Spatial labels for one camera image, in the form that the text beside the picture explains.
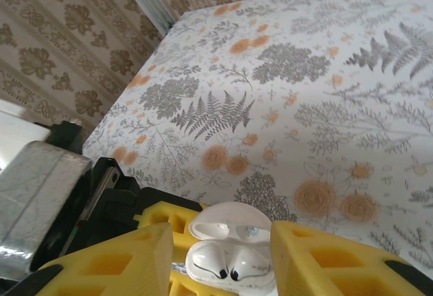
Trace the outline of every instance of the black plastic part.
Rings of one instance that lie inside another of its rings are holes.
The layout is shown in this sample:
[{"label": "black plastic part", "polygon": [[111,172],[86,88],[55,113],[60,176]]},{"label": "black plastic part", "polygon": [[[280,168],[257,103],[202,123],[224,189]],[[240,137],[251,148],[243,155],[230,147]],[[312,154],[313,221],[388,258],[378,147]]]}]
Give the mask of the black plastic part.
[{"label": "black plastic part", "polygon": [[45,235],[30,264],[30,271],[38,270],[41,266],[59,256],[90,198],[90,182],[91,171],[89,170],[80,177],[68,200]]},{"label": "black plastic part", "polygon": [[45,140],[46,143],[73,153],[82,154],[81,126],[66,121],[51,126],[39,123],[35,124],[50,129],[51,134]]},{"label": "black plastic part", "polygon": [[63,267],[61,265],[54,264],[50,267],[33,272],[7,291],[3,296],[35,296],[62,270]]},{"label": "black plastic part", "polygon": [[133,219],[134,215],[142,214],[143,210],[160,201],[197,212],[203,210],[196,201],[150,187],[140,189],[134,178],[122,173],[115,159],[102,157],[98,160],[92,170],[92,184],[97,184],[109,167],[116,167],[120,173],[116,186],[113,189],[106,189],[101,194],[87,221],[78,223],[78,232],[66,254],[136,230],[137,222]]},{"label": "black plastic part", "polygon": [[433,280],[428,278],[417,268],[394,260],[385,261],[385,264],[421,293],[426,296],[433,296]]}]

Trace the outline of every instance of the orange flower print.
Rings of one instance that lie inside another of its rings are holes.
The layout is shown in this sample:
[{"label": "orange flower print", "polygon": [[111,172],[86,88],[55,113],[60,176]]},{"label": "orange flower print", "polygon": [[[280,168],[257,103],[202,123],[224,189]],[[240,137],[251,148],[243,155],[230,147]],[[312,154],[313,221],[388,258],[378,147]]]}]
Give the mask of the orange flower print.
[{"label": "orange flower print", "polygon": [[413,14],[417,14],[418,12],[420,12],[422,10],[422,8],[419,5],[416,5],[414,7],[412,7],[411,12]]},{"label": "orange flower print", "polygon": [[350,36],[349,34],[344,34],[342,37],[341,37],[341,41],[343,42],[343,43],[347,43],[349,40],[351,40],[353,37],[352,36]]},{"label": "orange flower print", "polygon": [[113,151],[111,157],[113,157],[117,161],[117,163],[120,163],[123,160],[126,153],[127,153],[127,148],[125,146],[119,146]]},{"label": "orange flower print", "polygon": [[294,93],[292,90],[290,90],[289,95],[283,97],[283,99],[286,100],[286,102],[284,103],[284,109],[287,109],[289,105],[293,105],[296,102],[296,100],[298,100],[298,94],[299,92]]},{"label": "orange flower print", "polygon": [[273,110],[272,108],[269,108],[269,113],[265,116],[262,116],[262,119],[266,120],[265,124],[262,126],[262,128],[268,128],[269,126],[274,125],[274,123],[277,121],[279,117],[278,111]]},{"label": "orange flower print", "polygon": [[254,146],[257,143],[257,140],[258,136],[256,134],[248,134],[244,138],[243,143],[248,146]]},{"label": "orange flower print", "polygon": [[320,218],[334,206],[336,194],[332,185],[318,180],[306,181],[296,189],[295,208],[307,216]]},{"label": "orange flower print", "polygon": [[140,78],[139,85],[144,85],[150,80],[150,75],[146,75]]},{"label": "orange flower print", "polygon": [[257,28],[257,32],[262,32],[265,31],[266,29],[268,29],[268,25],[262,24],[260,27]]},{"label": "orange flower print", "polygon": [[243,174],[246,169],[248,169],[248,166],[250,165],[250,162],[246,158],[246,156],[233,156],[230,157],[227,161],[226,167],[227,171],[231,173],[234,176],[239,176],[240,174]]},{"label": "orange flower print", "polygon": [[227,150],[224,146],[214,145],[206,150],[202,156],[202,167],[205,170],[215,171],[227,161]]},{"label": "orange flower print", "polygon": [[332,86],[335,89],[336,87],[339,87],[343,83],[343,77],[340,75],[333,75],[332,76]]},{"label": "orange flower print", "polygon": [[260,47],[266,45],[268,41],[269,41],[269,36],[267,35],[259,36],[252,41],[251,46]]},{"label": "orange flower print", "polygon": [[294,141],[299,141],[298,138],[296,138],[298,136],[299,132],[297,129],[292,129],[291,131],[286,133],[286,138],[287,139],[293,139]]},{"label": "orange flower print", "polygon": [[368,179],[374,173],[374,166],[369,162],[356,163],[349,170],[354,179]]},{"label": "orange flower print", "polygon": [[214,16],[221,16],[221,15],[225,14],[228,9],[229,9],[228,5],[222,5],[215,10]]},{"label": "orange flower print", "polygon": [[137,144],[143,144],[144,141],[147,139],[146,135],[141,135],[138,139],[137,139]]},{"label": "orange flower print", "polygon": [[424,105],[429,109],[433,109],[433,93],[430,93],[430,98],[426,100]]},{"label": "orange flower print", "polygon": [[344,198],[340,213],[354,222],[368,222],[375,218],[378,207],[369,195],[358,195],[356,192]]},{"label": "orange flower print", "polygon": [[265,152],[263,153],[263,159],[266,163],[272,163],[274,166],[277,166],[277,154],[281,153],[280,150],[274,149],[275,141],[269,143],[268,146],[265,147]]},{"label": "orange flower print", "polygon": [[124,163],[127,166],[130,166],[132,163],[135,162],[135,160],[137,159],[138,153],[136,151],[134,152],[129,152],[127,154],[127,156],[124,157]]},{"label": "orange flower print", "polygon": [[234,43],[230,48],[230,53],[234,55],[242,54],[244,51],[246,51],[250,46],[250,41],[248,39],[241,39],[240,41],[237,41]]},{"label": "orange flower print", "polygon": [[329,56],[331,56],[332,58],[335,58],[338,55],[338,51],[339,51],[339,48],[337,46],[327,48],[327,52],[328,52]]},{"label": "orange flower print", "polygon": [[408,168],[405,168],[405,171],[413,170],[413,173],[415,173],[417,176],[425,176],[428,172],[427,166],[433,164],[433,161],[420,163],[414,155],[412,155],[412,161],[413,161],[413,165],[409,166]]},{"label": "orange flower print", "polygon": [[230,11],[236,11],[237,9],[239,9],[241,7],[241,5],[242,5],[242,3],[237,2],[237,3],[233,4],[233,5],[230,5],[229,10]]},{"label": "orange flower print", "polygon": [[150,80],[150,76],[146,75],[146,76],[142,76],[140,74],[137,74],[134,79],[132,81],[130,81],[130,83],[128,84],[127,88],[133,88],[137,85],[143,85],[146,84],[147,82],[149,82]]},{"label": "orange flower print", "polygon": [[141,79],[140,74],[137,74],[136,76],[134,76],[133,80],[130,81],[130,83],[127,85],[127,88],[130,89],[130,88],[137,86],[140,82],[140,79]]}]

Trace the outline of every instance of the case lid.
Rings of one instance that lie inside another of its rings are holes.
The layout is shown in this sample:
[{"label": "case lid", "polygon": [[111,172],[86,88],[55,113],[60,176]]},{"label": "case lid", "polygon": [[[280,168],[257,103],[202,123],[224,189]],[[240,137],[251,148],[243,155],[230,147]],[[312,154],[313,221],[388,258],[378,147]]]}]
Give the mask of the case lid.
[{"label": "case lid", "polygon": [[268,245],[271,221],[255,207],[230,201],[201,211],[189,225],[189,231],[199,240]]}]

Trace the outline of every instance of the mattress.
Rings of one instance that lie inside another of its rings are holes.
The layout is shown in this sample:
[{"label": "mattress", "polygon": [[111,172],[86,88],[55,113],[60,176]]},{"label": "mattress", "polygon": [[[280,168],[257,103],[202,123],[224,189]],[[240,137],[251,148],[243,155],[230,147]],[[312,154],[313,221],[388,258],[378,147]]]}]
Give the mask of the mattress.
[{"label": "mattress", "polygon": [[433,0],[191,11],[84,145],[141,186],[241,201],[433,277]]}]

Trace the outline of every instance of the fern print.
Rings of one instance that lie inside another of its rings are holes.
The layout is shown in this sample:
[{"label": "fern print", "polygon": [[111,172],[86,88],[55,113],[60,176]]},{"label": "fern print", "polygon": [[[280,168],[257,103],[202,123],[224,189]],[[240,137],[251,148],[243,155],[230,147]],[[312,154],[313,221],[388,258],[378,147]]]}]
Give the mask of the fern print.
[{"label": "fern print", "polygon": [[417,249],[417,251],[409,251],[409,256],[423,267],[433,269],[433,257],[430,255],[428,248],[424,246],[426,242],[425,230],[418,226],[415,230],[408,228],[404,231],[397,225],[394,225],[394,230],[403,240]]},{"label": "fern print", "polygon": [[142,94],[139,103],[145,109],[156,109],[158,119],[173,117],[181,109],[182,98],[192,98],[198,84],[199,80],[189,75],[154,84]]},{"label": "fern print", "polygon": [[224,102],[221,102],[210,91],[206,103],[200,97],[196,107],[191,102],[188,110],[182,110],[171,122],[180,129],[185,128],[184,132],[188,132],[188,135],[195,132],[195,140],[206,134],[206,141],[224,129],[230,128],[234,133],[240,124],[246,127],[250,121],[250,110],[254,100],[247,104],[245,92],[242,99],[236,103],[227,91],[224,91],[224,94]]},{"label": "fern print", "polygon": [[409,201],[422,203],[423,208],[433,208],[433,186],[430,186],[426,191],[413,191]]},{"label": "fern print", "polygon": [[405,36],[404,39],[385,31],[386,45],[371,38],[371,51],[360,48],[361,54],[354,53],[346,61],[346,64],[359,65],[360,67],[368,66],[373,71],[381,60],[382,73],[393,64],[392,73],[397,75],[404,67],[414,63],[409,75],[410,79],[427,66],[433,65],[433,32],[413,28],[402,22],[399,27]]},{"label": "fern print", "polygon": [[356,83],[344,90],[335,91],[332,93],[325,92],[327,95],[334,97],[340,97],[344,102],[349,102],[353,105],[362,106],[366,100],[378,102],[384,105],[390,105],[390,99],[395,95],[401,95],[402,97],[416,97],[424,95],[422,86],[419,88],[409,86],[407,82],[397,82],[392,87],[387,87],[384,83],[378,82],[372,89],[365,91],[360,90],[361,83]]},{"label": "fern print", "polygon": [[400,255],[400,245],[395,242],[389,234],[383,232],[381,235],[375,232],[370,232],[369,238],[383,250],[393,254]]}]

